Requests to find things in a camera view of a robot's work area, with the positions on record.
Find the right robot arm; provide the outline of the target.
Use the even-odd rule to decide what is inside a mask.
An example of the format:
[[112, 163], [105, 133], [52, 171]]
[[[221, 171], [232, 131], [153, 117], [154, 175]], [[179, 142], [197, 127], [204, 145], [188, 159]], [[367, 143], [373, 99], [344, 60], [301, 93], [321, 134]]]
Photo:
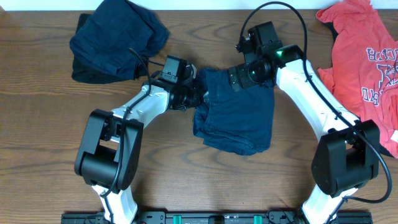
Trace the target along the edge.
[[318, 146], [311, 164], [315, 186], [289, 223], [371, 223], [367, 213], [340, 213], [342, 205], [379, 174], [379, 129], [360, 121], [329, 92], [314, 74], [306, 53], [283, 45], [271, 22], [254, 26], [240, 36], [236, 50], [244, 63], [231, 67], [234, 91], [255, 85], [278, 86], [311, 125]]

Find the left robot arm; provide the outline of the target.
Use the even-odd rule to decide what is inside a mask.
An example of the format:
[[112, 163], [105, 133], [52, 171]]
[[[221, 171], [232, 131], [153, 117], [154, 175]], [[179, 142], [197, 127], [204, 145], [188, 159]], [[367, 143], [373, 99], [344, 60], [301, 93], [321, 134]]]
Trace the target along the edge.
[[131, 182], [139, 163], [144, 129], [168, 110], [194, 108], [203, 95], [196, 67], [169, 55], [161, 71], [149, 75], [140, 92], [119, 108], [91, 112], [75, 160], [75, 173], [90, 185], [108, 223], [133, 223], [137, 203]]

